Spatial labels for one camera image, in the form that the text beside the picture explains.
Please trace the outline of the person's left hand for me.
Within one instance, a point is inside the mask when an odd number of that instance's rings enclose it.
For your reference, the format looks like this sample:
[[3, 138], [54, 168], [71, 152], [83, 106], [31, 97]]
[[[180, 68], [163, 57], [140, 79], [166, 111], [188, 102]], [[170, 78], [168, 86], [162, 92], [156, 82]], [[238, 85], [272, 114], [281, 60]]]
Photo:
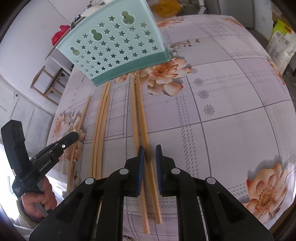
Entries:
[[25, 213], [36, 219], [43, 218], [44, 216], [43, 213], [36, 208], [35, 203], [43, 204], [46, 211], [55, 209], [57, 206], [56, 197], [52, 191], [52, 185], [49, 183], [46, 176], [42, 180], [42, 189], [43, 194], [27, 192], [21, 198]]

